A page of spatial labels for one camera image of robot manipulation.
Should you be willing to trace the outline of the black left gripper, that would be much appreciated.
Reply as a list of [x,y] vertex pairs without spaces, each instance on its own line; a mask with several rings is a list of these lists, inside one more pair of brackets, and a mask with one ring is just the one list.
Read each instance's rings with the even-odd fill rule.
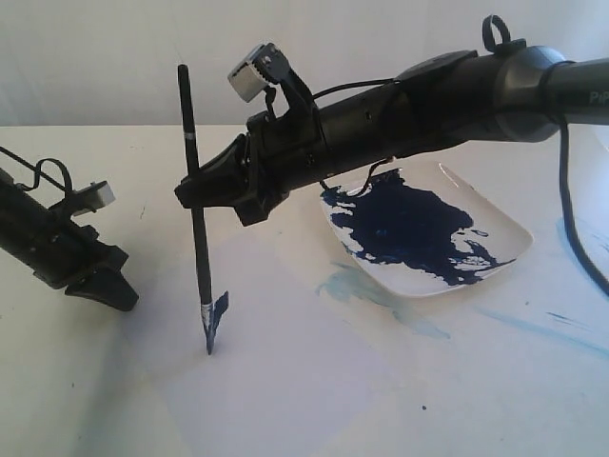
[[[128,254],[118,246],[100,242],[91,226],[63,228],[37,239],[28,249],[28,266],[51,288],[66,288],[67,296],[123,312],[133,310],[139,300],[121,273],[127,259]],[[83,282],[94,274],[95,281]]]

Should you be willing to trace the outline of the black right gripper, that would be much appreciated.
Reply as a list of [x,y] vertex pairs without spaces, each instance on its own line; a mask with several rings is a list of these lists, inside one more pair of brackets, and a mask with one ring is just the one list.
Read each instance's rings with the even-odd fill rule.
[[257,183],[247,190],[247,146],[238,135],[219,155],[185,177],[174,193],[185,209],[234,208],[243,227],[268,219],[292,190],[328,177],[328,147],[321,114],[300,117],[293,112],[271,121],[256,115],[247,121],[250,150],[256,154]]

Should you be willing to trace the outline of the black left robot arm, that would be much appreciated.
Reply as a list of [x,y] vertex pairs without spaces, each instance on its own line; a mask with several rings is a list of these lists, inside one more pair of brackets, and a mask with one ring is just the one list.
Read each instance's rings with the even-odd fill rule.
[[50,288],[131,311],[139,296],[121,271],[128,255],[99,241],[93,226],[72,221],[74,215],[94,212],[113,201],[109,183],[102,181],[46,208],[2,172],[1,249]]

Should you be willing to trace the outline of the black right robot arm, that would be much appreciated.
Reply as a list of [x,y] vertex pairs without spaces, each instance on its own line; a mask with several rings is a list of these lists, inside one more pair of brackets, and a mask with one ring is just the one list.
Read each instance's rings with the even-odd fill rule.
[[608,121],[607,61],[572,62],[542,46],[450,52],[324,108],[290,66],[271,80],[287,112],[249,118],[246,133],[177,186],[183,207],[232,208],[249,226],[292,190],[384,158],[467,141],[536,143],[559,121]]

